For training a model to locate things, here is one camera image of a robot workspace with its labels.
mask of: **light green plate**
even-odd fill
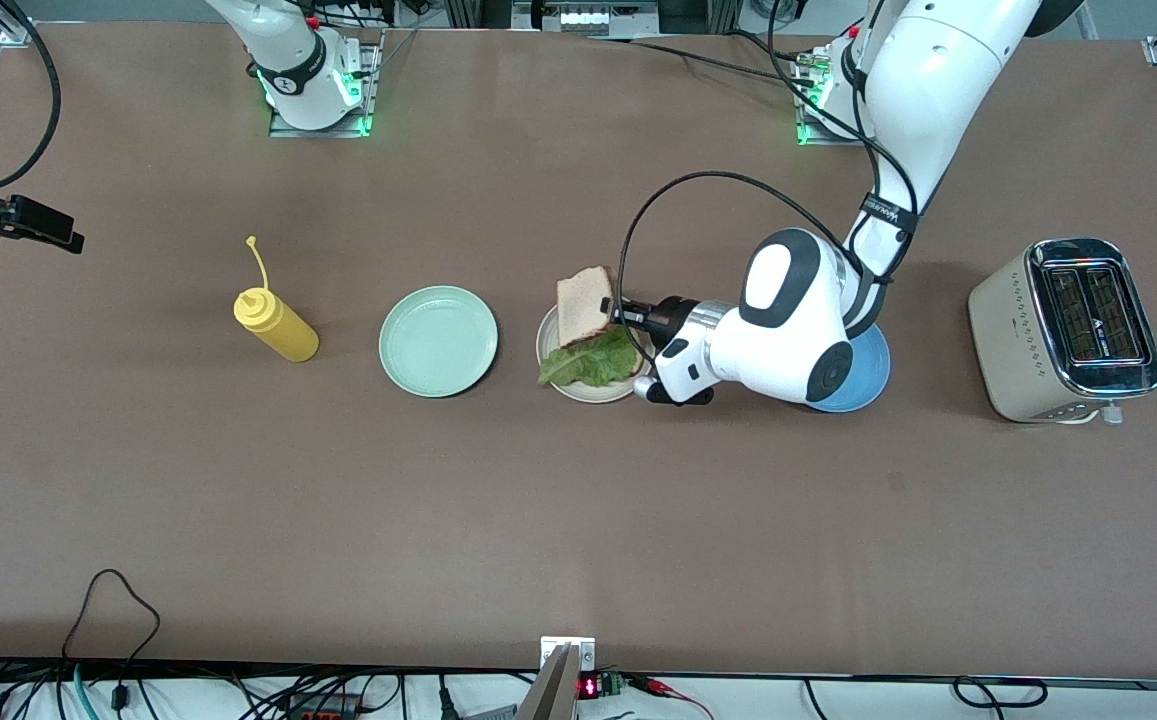
[[[422,397],[463,392],[494,363],[498,323],[485,301],[460,287],[423,287],[392,307],[382,322],[382,369]]]

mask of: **bread slice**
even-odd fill
[[[578,270],[573,278],[557,281],[557,314],[560,347],[591,340],[609,328],[609,313],[600,301],[614,296],[614,275],[604,265]]]

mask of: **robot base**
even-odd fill
[[[363,44],[363,42],[348,38],[346,41],[348,53],[345,53],[346,68],[348,72],[362,72],[363,78],[355,79],[351,74],[341,74],[339,82],[340,90],[351,100],[360,98],[356,106],[348,110],[342,118],[325,128],[295,128],[277,112],[275,104],[267,98],[270,119],[267,123],[267,135],[270,137],[369,137],[373,131],[374,102],[378,96],[378,67],[382,65],[382,46]]]

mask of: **white plate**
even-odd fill
[[[616,328],[616,331],[622,332],[621,328]],[[644,333],[639,331],[633,331],[636,333],[638,340],[648,351],[648,354],[654,355],[654,343],[648,340]],[[551,355],[551,351],[560,347],[560,315],[557,311],[557,307],[553,304],[551,310],[547,311],[546,316],[543,316],[541,324],[538,325],[538,363],[541,365],[541,360],[546,355]],[[560,395],[565,397],[572,397],[577,402],[591,402],[591,404],[600,404],[602,402],[613,402],[621,401],[624,397],[632,395],[632,383],[636,381],[639,375],[643,375],[650,372],[649,363],[641,363],[641,369],[639,373],[632,375],[632,377],[625,381],[618,381],[616,383],[609,383],[605,387],[590,387],[587,383],[569,383],[566,385],[558,385],[557,383],[551,383],[560,391]]]

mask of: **lettuce leaf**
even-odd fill
[[[639,353],[622,328],[580,341],[572,347],[551,351],[538,365],[538,384],[566,385],[582,382],[591,387],[625,381],[636,373]]]

